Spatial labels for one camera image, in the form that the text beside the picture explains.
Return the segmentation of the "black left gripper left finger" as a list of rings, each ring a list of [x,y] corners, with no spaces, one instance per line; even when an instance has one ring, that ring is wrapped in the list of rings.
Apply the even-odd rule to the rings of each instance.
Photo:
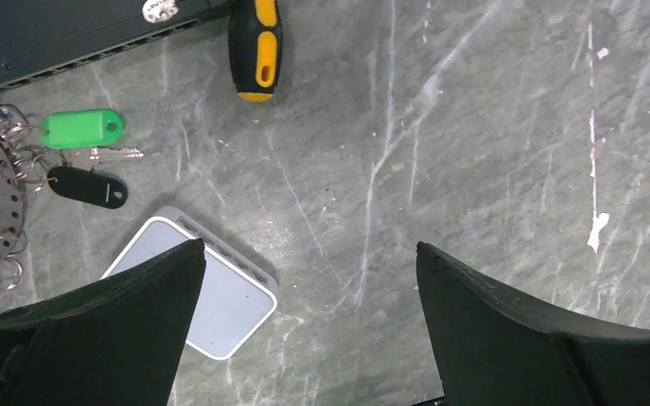
[[[164,405],[206,261],[189,239],[129,270],[0,314],[0,405]]]

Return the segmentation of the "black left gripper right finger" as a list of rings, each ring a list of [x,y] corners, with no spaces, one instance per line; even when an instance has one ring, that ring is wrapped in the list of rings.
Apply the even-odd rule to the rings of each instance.
[[[513,288],[421,242],[421,306],[446,405],[650,405],[650,330]]]

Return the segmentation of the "black plastic key tag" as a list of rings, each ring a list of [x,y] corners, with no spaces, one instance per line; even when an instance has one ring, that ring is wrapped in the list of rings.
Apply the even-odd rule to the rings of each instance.
[[[117,178],[77,167],[52,167],[47,181],[56,195],[101,208],[118,209],[129,197],[127,186]]]

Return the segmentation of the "silver metal key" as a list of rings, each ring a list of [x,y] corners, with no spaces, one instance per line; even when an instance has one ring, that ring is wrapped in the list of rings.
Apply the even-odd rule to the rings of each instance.
[[[87,147],[74,148],[71,152],[71,163],[74,167],[91,170],[100,162],[116,162],[128,160],[140,160],[144,153],[135,147],[124,147],[120,149],[109,147]]]

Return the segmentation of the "green plastic key tag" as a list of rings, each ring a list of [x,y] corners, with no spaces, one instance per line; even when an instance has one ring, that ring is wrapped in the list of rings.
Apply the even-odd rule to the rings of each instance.
[[[111,145],[124,131],[124,120],[113,109],[49,114],[41,124],[41,141],[52,149]]]

